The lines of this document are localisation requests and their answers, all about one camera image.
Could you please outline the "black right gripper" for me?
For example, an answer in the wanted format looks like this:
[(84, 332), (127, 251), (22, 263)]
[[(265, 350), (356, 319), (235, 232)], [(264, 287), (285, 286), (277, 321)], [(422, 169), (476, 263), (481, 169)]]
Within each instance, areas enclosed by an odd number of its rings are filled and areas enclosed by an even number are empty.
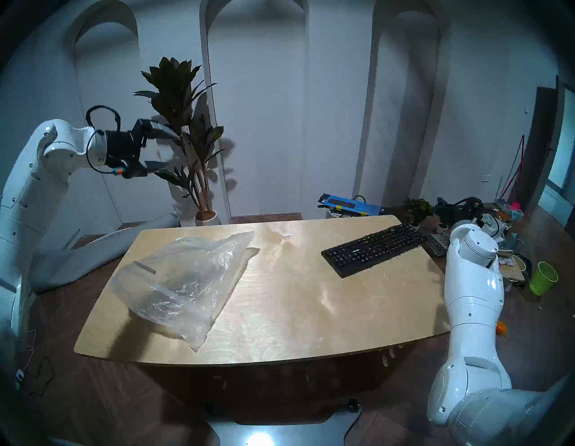
[(463, 200), (459, 200), (455, 204), (450, 204), (444, 198), (437, 198), (435, 215), (439, 218), (441, 223), (456, 224), (463, 220), (462, 205)]

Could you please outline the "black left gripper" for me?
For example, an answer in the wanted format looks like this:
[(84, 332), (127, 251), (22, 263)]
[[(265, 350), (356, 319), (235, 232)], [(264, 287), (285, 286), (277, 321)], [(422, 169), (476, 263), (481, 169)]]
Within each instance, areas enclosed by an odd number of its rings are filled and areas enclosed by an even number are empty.
[[(107, 167), (143, 167), (140, 163), (142, 147), (147, 139), (179, 139), (169, 127), (150, 122), (149, 119), (138, 119), (132, 130), (107, 130)], [(147, 173), (156, 173), (167, 167), (167, 162), (145, 162)]]

